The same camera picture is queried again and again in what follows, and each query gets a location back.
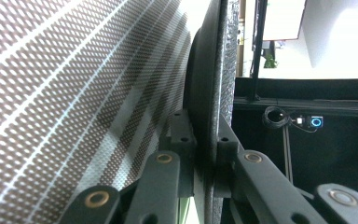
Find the blue light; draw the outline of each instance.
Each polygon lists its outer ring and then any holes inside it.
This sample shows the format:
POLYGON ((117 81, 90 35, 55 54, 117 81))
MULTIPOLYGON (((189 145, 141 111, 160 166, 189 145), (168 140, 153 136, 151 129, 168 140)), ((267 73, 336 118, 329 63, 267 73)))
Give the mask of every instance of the blue light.
POLYGON ((314 127, 319 127, 322 125, 322 121, 320 119, 312 119, 310 121, 310 123, 314 126, 314 127))

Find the black pole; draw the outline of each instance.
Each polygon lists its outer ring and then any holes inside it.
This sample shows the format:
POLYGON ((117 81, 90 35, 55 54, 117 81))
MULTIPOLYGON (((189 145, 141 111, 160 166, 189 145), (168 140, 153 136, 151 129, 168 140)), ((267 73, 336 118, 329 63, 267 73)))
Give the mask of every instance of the black pole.
POLYGON ((258 4, 258 19, 257 19, 257 28, 256 28, 256 37, 255 37, 255 52, 254 52, 254 67, 252 73, 253 86, 252 92, 249 97, 250 101, 255 101, 257 99, 257 84, 258 84, 258 71, 260 70, 260 57, 261 49, 263 46, 263 35, 264 35, 264 25, 266 22, 267 15, 267 5, 268 0, 259 0, 258 4))

